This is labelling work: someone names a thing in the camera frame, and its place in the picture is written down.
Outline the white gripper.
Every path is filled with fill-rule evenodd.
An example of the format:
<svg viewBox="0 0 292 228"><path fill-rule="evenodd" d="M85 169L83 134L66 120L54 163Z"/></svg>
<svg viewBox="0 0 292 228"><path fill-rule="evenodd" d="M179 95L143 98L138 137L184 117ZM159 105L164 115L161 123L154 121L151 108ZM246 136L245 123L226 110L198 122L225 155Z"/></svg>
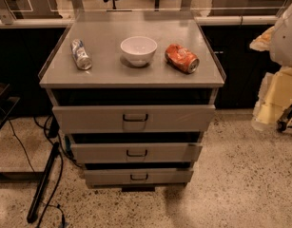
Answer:
<svg viewBox="0 0 292 228"><path fill-rule="evenodd" d="M281 66L276 73L265 74L253 110L253 127L264 130L275 126L292 105L292 29L273 26L254 39L250 48L268 51L270 59Z"/></svg>

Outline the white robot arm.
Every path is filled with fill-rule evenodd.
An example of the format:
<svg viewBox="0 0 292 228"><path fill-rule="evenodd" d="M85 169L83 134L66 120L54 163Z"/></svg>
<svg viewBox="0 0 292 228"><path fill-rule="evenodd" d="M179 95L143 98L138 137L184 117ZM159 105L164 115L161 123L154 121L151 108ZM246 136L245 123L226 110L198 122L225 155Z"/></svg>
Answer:
<svg viewBox="0 0 292 228"><path fill-rule="evenodd" d="M276 126L292 105L292 3L249 47L268 51L270 59L281 66L276 73L265 74L254 106L251 125L263 131Z"/></svg>

